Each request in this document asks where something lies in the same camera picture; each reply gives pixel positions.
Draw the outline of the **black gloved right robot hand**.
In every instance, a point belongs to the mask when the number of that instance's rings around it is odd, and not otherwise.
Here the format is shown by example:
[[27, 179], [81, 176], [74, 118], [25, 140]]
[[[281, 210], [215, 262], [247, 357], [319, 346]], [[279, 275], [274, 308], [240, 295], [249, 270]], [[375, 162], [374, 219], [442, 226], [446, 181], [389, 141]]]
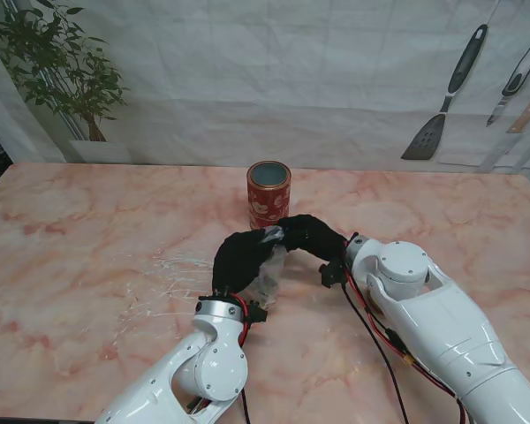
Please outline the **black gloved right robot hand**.
[[277, 224], [283, 229], [281, 244], [288, 252], [304, 250], [323, 261], [342, 259], [345, 255], [346, 239], [315, 216], [288, 216]]

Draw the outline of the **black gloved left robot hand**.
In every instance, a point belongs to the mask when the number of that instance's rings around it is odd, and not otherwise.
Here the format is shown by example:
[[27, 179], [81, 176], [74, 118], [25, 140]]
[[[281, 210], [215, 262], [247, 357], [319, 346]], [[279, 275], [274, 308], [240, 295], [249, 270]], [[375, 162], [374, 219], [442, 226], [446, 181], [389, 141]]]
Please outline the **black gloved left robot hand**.
[[213, 263], [212, 291], [239, 293], [260, 274], [275, 248], [281, 246], [284, 230], [273, 225], [235, 232], [224, 240]]

